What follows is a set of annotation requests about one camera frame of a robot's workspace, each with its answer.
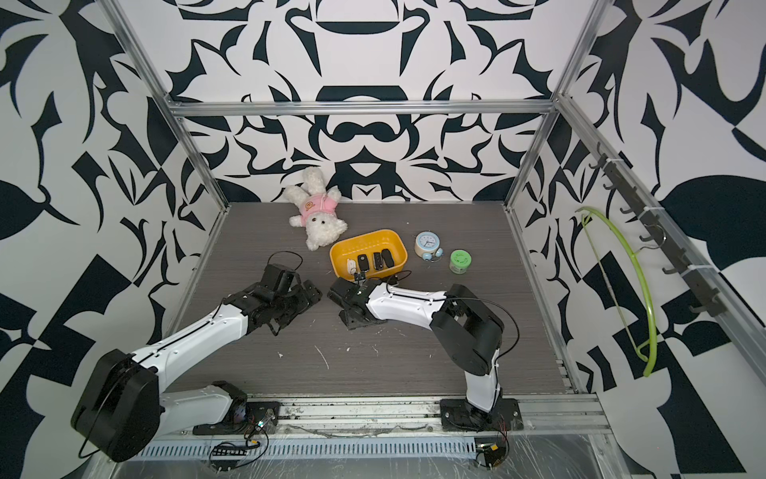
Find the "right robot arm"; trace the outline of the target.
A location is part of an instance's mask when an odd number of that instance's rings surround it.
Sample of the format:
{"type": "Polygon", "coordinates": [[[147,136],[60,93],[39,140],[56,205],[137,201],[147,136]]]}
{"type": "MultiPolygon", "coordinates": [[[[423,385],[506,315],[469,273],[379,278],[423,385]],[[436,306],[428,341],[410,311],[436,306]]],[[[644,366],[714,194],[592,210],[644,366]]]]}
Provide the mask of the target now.
{"type": "Polygon", "coordinates": [[[340,307],[339,317],[348,329],[399,321],[431,331],[465,373],[468,410],[487,415],[495,409],[502,393],[498,360],[505,326],[464,285],[429,293],[384,279],[337,279],[328,298],[340,307]]]}

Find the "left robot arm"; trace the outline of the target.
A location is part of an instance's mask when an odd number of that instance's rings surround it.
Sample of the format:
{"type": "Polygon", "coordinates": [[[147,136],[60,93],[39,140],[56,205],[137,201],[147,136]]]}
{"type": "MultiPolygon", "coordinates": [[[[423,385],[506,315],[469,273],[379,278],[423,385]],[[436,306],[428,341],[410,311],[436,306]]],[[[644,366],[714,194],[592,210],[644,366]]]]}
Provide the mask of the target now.
{"type": "Polygon", "coordinates": [[[213,426],[238,431],[249,420],[247,395],[227,381],[169,392],[188,370],[219,349],[268,327],[278,335],[321,300],[294,269],[267,265],[260,281],[224,297],[211,313],[133,352],[113,349],[96,363],[71,426],[115,462],[138,455],[154,439],[213,426]]]}

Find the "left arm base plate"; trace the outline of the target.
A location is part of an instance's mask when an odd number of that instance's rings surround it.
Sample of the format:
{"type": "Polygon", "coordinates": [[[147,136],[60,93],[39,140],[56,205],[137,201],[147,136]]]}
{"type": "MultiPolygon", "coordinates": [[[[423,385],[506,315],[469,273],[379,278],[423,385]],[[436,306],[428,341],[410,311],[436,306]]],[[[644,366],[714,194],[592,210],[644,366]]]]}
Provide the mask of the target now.
{"type": "Polygon", "coordinates": [[[221,421],[193,428],[195,436],[242,435],[253,427],[271,432],[278,423],[279,401],[235,401],[221,421]]]}

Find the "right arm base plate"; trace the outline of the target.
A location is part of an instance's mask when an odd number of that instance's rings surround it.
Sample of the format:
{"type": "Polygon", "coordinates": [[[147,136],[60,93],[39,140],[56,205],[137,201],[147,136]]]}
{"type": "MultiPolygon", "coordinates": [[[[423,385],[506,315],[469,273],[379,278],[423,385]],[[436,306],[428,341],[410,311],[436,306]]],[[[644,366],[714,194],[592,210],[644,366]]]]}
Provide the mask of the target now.
{"type": "Polygon", "coordinates": [[[499,398],[490,412],[470,405],[466,399],[442,399],[439,402],[442,428],[445,431],[483,432],[521,431],[524,421],[514,398],[499,398]]]}

